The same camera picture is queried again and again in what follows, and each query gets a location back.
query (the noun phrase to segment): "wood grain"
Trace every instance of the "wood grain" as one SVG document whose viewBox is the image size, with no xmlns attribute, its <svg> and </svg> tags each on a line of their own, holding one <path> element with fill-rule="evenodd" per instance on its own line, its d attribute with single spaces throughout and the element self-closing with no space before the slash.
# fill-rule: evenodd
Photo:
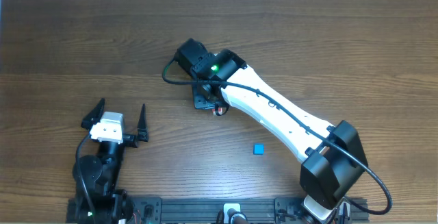
<svg viewBox="0 0 438 224">
<path fill-rule="evenodd" d="M 190 87 L 161 80 L 189 37 L 234 50 L 306 111 L 357 127 L 394 198 L 372 221 L 437 221 L 438 0 L 2 2 L 0 221 L 65 220 L 80 120 L 101 97 L 130 130 L 146 104 L 151 140 L 127 150 L 120 174 L 133 195 L 304 196 L 299 163 L 256 121 L 195 110 Z M 349 195 L 385 205 L 365 175 Z"/>
</svg>

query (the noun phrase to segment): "small cube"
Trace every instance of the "small cube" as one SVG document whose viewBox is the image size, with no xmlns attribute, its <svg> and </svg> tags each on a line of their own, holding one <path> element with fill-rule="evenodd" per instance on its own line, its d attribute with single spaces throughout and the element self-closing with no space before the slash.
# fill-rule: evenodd
<svg viewBox="0 0 438 224">
<path fill-rule="evenodd" d="M 254 145 L 254 154 L 255 155 L 263 155 L 264 152 L 265 152 L 265 146 L 264 145 L 260 145 L 260 144 L 255 144 Z"/>
</svg>

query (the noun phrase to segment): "blue object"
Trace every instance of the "blue object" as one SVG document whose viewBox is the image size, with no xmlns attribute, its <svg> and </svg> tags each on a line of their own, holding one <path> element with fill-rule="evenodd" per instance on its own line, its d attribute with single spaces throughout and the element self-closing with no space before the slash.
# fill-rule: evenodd
<svg viewBox="0 0 438 224">
<path fill-rule="evenodd" d="M 265 152 L 265 146 L 264 145 L 260 145 L 260 144 L 255 144 L 254 145 L 254 154 L 255 155 L 263 155 L 264 152 Z"/>
</svg>

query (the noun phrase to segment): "tabletop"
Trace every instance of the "tabletop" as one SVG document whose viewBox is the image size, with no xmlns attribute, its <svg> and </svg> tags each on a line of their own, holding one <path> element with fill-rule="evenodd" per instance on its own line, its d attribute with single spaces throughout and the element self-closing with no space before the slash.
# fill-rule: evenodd
<svg viewBox="0 0 438 224">
<path fill-rule="evenodd" d="M 161 71 L 195 38 L 227 48 L 307 112 L 361 136 L 394 198 L 371 221 L 437 220 L 438 0 L 2 0 L 0 221 L 62 222 L 75 195 L 80 122 L 101 97 L 148 143 L 127 149 L 119 188 L 163 198 L 305 196 L 300 164 L 236 109 L 195 110 Z M 172 66 L 170 77 L 184 79 Z M 265 145 L 253 155 L 253 145 Z M 96 152 L 89 142 L 83 154 Z M 371 208 L 368 175 L 348 192 Z"/>
</svg>

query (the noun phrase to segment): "wooden surface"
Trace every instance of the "wooden surface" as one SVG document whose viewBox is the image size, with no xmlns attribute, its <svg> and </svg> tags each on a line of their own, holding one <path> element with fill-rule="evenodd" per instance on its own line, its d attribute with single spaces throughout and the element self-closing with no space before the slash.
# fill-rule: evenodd
<svg viewBox="0 0 438 224">
<path fill-rule="evenodd" d="M 150 142 L 126 151 L 120 174 L 132 195 L 304 196 L 299 163 L 260 124 L 195 110 L 190 87 L 162 81 L 189 37 L 235 51 L 301 108 L 359 130 L 394 198 L 372 221 L 437 220 L 438 0 L 2 2 L 0 221 L 64 221 L 79 124 L 101 97 L 131 131 L 147 106 Z M 349 195 L 385 205 L 367 175 Z"/>
</svg>

